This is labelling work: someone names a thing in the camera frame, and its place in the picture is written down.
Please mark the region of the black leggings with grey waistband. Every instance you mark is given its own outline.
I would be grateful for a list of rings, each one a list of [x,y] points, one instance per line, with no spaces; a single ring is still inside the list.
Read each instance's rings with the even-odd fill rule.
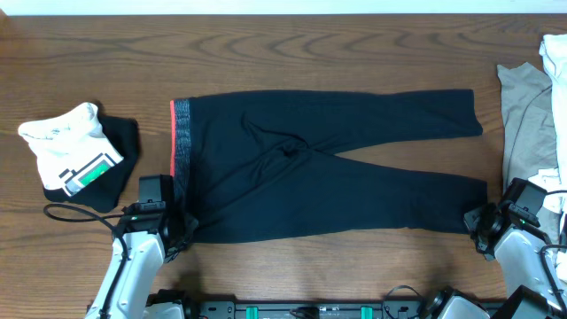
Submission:
[[[395,142],[480,136],[470,89],[388,95],[262,90],[175,99],[171,174],[198,243],[347,230],[463,234],[484,181],[345,158]]]

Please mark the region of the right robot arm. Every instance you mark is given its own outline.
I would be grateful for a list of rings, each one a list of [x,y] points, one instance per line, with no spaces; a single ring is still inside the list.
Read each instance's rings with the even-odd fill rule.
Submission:
[[[555,249],[537,228],[537,218],[526,208],[505,200],[482,213],[471,211],[465,223],[476,248],[497,261],[504,275],[507,299],[490,313],[480,302],[447,288],[419,313],[420,318],[564,318],[566,292],[553,269]]]

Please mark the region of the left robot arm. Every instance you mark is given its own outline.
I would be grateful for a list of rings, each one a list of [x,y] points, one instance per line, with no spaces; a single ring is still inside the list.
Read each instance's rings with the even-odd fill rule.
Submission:
[[[176,290],[151,292],[161,267],[188,248],[198,221],[164,201],[134,203],[112,229],[113,255],[86,317],[189,318],[190,303]]]

